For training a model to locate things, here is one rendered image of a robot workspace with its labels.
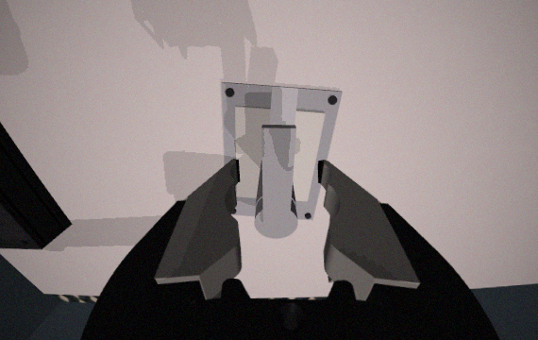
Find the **grey tap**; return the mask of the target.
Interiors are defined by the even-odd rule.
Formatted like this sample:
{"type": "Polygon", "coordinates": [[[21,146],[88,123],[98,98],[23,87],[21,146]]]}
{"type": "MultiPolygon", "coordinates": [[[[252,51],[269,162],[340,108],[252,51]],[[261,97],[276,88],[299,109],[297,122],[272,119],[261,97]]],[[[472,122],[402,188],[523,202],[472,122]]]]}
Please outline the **grey tap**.
{"type": "Polygon", "coordinates": [[[256,198],[255,228],[272,239],[297,228],[296,201],[308,201],[325,119],[296,110],[297,95],[272,87],[271,108],[235,106],[237,197],[256,198]]]}

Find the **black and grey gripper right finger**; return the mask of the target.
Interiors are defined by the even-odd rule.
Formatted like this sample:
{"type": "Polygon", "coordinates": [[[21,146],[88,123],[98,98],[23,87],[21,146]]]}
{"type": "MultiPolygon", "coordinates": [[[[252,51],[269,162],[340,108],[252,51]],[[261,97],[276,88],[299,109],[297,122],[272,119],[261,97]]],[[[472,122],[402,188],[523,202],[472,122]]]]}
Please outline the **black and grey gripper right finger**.
{"type": "Polygon", "coordinates": [[[318,161],[330,218],[328,282],[349,281],[356,300],[415,320],[442,340],[499,340],[478,300],[450,263],[389,204],[329,161],[318,161]]]}

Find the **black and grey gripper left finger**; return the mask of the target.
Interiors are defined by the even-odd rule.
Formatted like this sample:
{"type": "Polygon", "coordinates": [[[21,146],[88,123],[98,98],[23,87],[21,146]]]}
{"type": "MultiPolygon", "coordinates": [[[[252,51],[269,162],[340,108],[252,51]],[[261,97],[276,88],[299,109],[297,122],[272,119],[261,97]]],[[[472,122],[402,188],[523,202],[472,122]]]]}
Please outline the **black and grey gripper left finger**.
{"type": "Polygon", "coordinates": [[[220,298],[242,269],[232,159],[168,212],[115,269],[80,340],[138,340],[168,315],[220,298]]]}

